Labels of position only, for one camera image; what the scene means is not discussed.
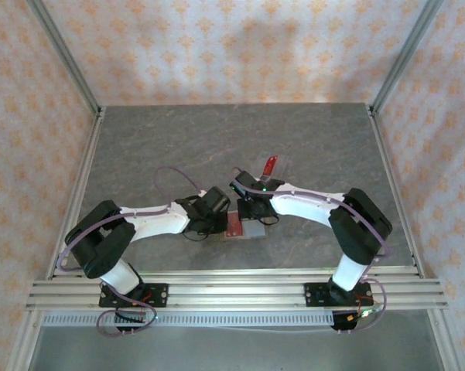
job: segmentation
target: wall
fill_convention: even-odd
[[[0,370],[50,260],[92,123],[26,1],[1,1]]]
[[[381,117],[427,269],[465,352],[465,0],[446,0]]]
[[[46,0],[102,105],[371,102],[425,0]]]

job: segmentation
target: gray floor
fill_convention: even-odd
[[[321,331],[163,327],[107,339],[95,328],[43,327],[30,370],[443,369],[426,311],[390,311],[374,328],[350,336]]]
[[[231,168],[255,166],[260,153],[287,155],[283,180],[322,192],[362,188],[391,220],[391,256],[382,265],[410,265],[371,123],[363,104],[254,104],[109,107],[97,144],[81,216],[100,201],[143,207],[166,203],[155,190],[159,165],[185,169],[205,189],[228,188]],[[193,189],[161,174],[172,199]],[[191,242],[157,236],[132,243],[124,258],[139,271],[336,267],[341,256],[331,229],[285,216],[258,240]]]

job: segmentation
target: red object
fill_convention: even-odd
[[[278,158],[278,156],[272,156],[267,160],[265,168],[263,169],[263,175],[270,176],[272,174]]]
[[[239,220],[239,213],[234,211],[232,213],[228,213],[228,224],[227,230],[225,231],[226,237],[241,237],[244,235],[242,231],[242,223]]]

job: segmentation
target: patterned wallpaper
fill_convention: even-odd
[[[371,102],[426,0],[46,0],[102,105]]]
[[[50,260],[92,122],[26,1],[0,1],[0,371]]]
[[[444,283],[465,352],[465,0],[446,0],[381,124],[427,270]]]

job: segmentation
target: black mounting plate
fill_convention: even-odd
[[[165,308],[167,306],[167,300],[169,297],[169,285],[168,284],[146,284],[142,283],[136,286],[134,290],[129,292],[126,296],[128,298],[142,301],[144,298],[146,304],[151,305],[154,308]],[[132,303],[120,299],[115,295],[106,284],[101,285],[100,301],[98,305],[101,308],[134,308],[139,305],[133,305]]]
[[[373,294],[369,283],[357,284],[354,289],[347,293],[347,297],[336,301],[330,295],[329,283],[312,282],[304,284],[304,298],[306,307],[357,307],[359,301],[357,296],[363,296],[361,307],[373,306]]]

